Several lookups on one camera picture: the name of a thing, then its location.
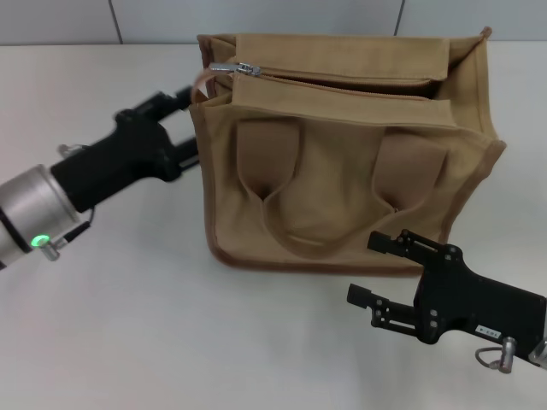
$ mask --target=zipper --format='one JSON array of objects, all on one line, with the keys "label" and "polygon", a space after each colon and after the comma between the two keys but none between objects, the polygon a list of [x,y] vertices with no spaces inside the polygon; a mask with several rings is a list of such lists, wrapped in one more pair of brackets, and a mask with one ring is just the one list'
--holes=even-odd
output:
[{"label": "zipper", "polygon": [[[229,73],[241,73],[244,75],[250,75],[252,77],[260,77],[262,79],[268,79],[272,81],[278,81],[281,83],[288,83],[288,84],[295,84],[295,85],[305,85],[311,88],[317,88],[321,90],[329,90],[329,91],[336,91],[336,92],[342,92],[344,94],[351,94],[351,95],[360,95],[360,96],[370,96],[370,97],[383,97],[383,98],[396,98],[396,99],[405,99],[405,100],[419,100],[419,101],[429,101],[429,98],[425,97],[419,97],[419,96],[408,96],[408,95],[398,95],[398,94],[389,94],[389,93],[381,93],[381,92],[369,92],[369,91],[355,91],[355,90],[347,90],[342,87],[331,87],[328,85],[318,85],[314,84],[311,81],[323,81],[321,79],[318,79],[318,75],[315,74],[313,77],[305,74],[299,74],[299,73],[293,73],[293,72],[286,72],[286,71],[280,71],[280,70],[270,70],[270,69],[263,69],[261,67],[252,66],[250,64],[240,62],[240,63],[221,63],[221,62],[213,62],[209,65],[209,69],[213,73],[218,74],[229,74]],[[332,82],[332,83],[341,83],[341,84],[356,84],[356,85],[370,85],[370,86],[386,86],[386,87],[422,87],[422,86],[428,86],[432,83],[430,79],[422,80],[420,82],[416,83],[405,83],[405,82],[380,82],[380,81],[352,81],[349,79],[348,81],[339,81],[339,80],[332,80],[332,77],[329,80],[325,80],[326,82]]]},{"label": "zipper", "polygon": [[241,73],[252,75],[258,77],[260,75],[267,75],[270,77],[281,77],[286,79],[309,79],[317,81],[330,81],[333,83],[344,83],[344,84],[353,84],[353,85],[374,85],[374,86],[388,86],[388,87],[409,87],[409,88],[418,88],[430,85],[433,83],[432,79],[422,79],[422,80],[407,80],[407,81],[396,81],[396,80],[384,80],[375,79],[333,79],[330,74],[320,74],[316,73],[313,76],[310,76],[306,73],[295,73],[287,70],[279,70],[274,68],[262,68],[258,66],[252,66],[245,62],[234,62],[234,63],[223,63],[223,62],[213,62],[209,65],[209,68],[216,73]]}]

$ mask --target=bag handle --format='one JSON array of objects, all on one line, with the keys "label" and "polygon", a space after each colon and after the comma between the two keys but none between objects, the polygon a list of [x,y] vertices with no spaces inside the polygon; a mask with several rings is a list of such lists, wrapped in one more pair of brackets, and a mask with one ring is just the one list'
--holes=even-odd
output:
[{"label": "bag handle", "polygon": [[[260,209],[262,223],[279,245],[306,259],[322,259],[339,251],[365,230],[378,229],[394,213],[346,235],[320,243],[291,236],[283,225],[279,193],[297,172],[301,127],[295,120],[246,120],[238,123],[238,176]],[[406,134],[384,136],[373,175],[373,192],[394,208],[411,210],[431,193],[446,149]]]}]

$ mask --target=metal cylinder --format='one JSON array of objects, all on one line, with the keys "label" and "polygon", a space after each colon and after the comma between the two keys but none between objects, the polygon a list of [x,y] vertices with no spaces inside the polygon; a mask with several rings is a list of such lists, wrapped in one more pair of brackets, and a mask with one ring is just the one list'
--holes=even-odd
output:
[{"label": "metal cylinder", "polygon": [[516,341],[512,337],[505,337],[502,341],[502,358],[499,361],[501,373],[511,373],[513,370],[513,358],[515,357]]},{"label": "metal cylinder", "polygon": [[0,266],[29,253],[37,246],[33,239],[53,239],[78,221],[61,186],[43,165],[0,185]]},{"label": "metal cylinder", "polygon": [[51,241],[48,241],[44,243],[43,245],[40,245],[40,250],[42,251],[42,253],[47,258],[48,261],[55,262],[61,257],[59,250],[57,250],[57,248]]}]

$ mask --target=black bracket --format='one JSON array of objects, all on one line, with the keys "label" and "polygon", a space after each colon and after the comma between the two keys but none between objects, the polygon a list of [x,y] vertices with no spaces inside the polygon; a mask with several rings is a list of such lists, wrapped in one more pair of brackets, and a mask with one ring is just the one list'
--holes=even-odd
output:
[{"label": "black bracket", "polygon": [[139,179],[175,181],[196,165],[195,139],[175,146],[159,124],[190,103],[191,87],[174,97],[157,93],[137,107],[119,112],[116,128],[106,138],[55,164],[51,174],[76,210],[91,209]]},{"label": "black bracket", "polygon": [[391,302],[352,284],[348,302],[373,311],[372,326],[434,344],[447,331],[465,331],[494,343],[517,341],[515,355],[528,355],[544,337],[543,296],[472,272],[462,250],[403,230],[396,239],[373,232],[368,248],[408,258],[424,267],[414,306]]}]

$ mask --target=white wall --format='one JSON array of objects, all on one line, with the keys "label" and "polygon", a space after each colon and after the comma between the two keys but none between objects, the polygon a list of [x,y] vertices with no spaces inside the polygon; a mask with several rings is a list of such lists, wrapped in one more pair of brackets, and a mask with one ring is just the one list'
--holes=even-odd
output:
[{"label": "white wall", "polygon": [[114,0],[124,43],[194,43],[219,32],[392,35],[401,0]]},{"label": "white wall", "polygon": [[546,18],[547,0],[406,0],[398,35],[547,40]]},{"label": "white wall", "polygon": [[[392,35],[402,0],[112,0],[126,43],[193,43],[199,33]],[[547,40],[547,0],[406,0],[400,36]],[[0,0],[0,44],[117,43],[109,0]]]},{"label": "white wall", "polygon": [[0,44],[118,43],[108,0],[0,0]]}]

